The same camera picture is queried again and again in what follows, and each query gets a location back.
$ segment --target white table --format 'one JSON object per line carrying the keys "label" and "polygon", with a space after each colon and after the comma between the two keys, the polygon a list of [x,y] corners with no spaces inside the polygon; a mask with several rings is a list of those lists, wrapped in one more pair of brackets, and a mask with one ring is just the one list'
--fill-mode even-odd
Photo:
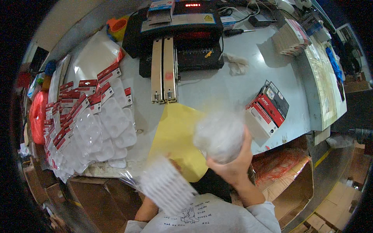
{"label": "white table", "polygon": [[[178,84],[179,103],[203,111],[204,105],[213,103],[215,98],[224,100],[228,105],[244,107],[256,96],[266,79],[272,81],[288,101],[289,111],[284,123],[263,146],[253,141],[253,154],[266,151],[266,146],[270,149],[280,146],[310,131],[307,98],[297,66],[291,58],[274,52],[272,42],[268,39],[275,32],[276,28],[270,26],[224,39],[224,52],[248,60],[249,70],[245,75],[231,76],[225,63],[219,70],[181,72],[181,82]],[[70,64],[81,47],[72,52]],[[69,67],[65,82],[75,80],[72,69]],[[151,103],[150,78],[139,75],[138,59],[126,55],[120,62],[120,69],[125,88],[133,89],[136,128],[144,130],[138,135],[137,143],[128,150],[126,158],[130,170],[140,170],[149,153],[164,106]]]}

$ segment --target red plastic bag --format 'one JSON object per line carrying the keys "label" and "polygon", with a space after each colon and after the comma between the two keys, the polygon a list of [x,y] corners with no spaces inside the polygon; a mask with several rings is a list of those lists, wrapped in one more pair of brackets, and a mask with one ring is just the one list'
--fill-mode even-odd
{"label": "red plastic bag", "polygon": [[252,165],[257,175],[256,183],[282,177],[306,156],[306,152],[300,148],[283,148],[254,157]]}
{"label": "red plastic bag", "polygon": [[30,108],[31,134],[36,144],[44,144],[44,120],[46,119],[46,105],[48,93],[40,91],[36,94]]}

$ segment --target gray sweatshirt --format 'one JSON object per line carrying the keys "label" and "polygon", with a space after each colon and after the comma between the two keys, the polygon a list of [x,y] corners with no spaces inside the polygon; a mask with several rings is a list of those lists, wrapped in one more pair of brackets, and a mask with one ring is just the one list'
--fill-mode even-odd
{"label": "gray sweatshirt", "polygon": [[149,223],[127,222],[125,233],[139,232],[280,233],[281,229],[271,202],[243,208],[207,193],[196,196],[177,216],[160,211]]}

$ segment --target paper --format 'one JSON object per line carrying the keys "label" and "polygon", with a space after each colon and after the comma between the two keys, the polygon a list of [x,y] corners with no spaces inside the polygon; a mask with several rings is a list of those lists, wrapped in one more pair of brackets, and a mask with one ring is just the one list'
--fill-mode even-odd
{"label": "paper", "polygon": [[159,121],[148,161],[157,155],[175,160],[183,177],[189,182],[199,181],[207,171],[206,160],[193,145],[195,124],[203,113],[182,104],[167,104]]}

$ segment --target warning label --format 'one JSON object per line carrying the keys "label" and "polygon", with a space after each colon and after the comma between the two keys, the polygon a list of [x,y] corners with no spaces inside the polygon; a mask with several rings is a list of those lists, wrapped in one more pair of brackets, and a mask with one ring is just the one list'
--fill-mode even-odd
{"label": "warning label", "polygon": [[168,26],[186,25],[186,24],[197,24],[197,23],[215,23],[213,14],[184,14],[184,15],[173,15],[172,21],[167,24],[149,24],[148,21],[142,22],[141,32],[164,28]]}
{"label": "warning label", "polygon": [[211,18],[211,16],[209,15],[206,15],[205,18],[204,18],[205,21],[212,21],[213,18]]}

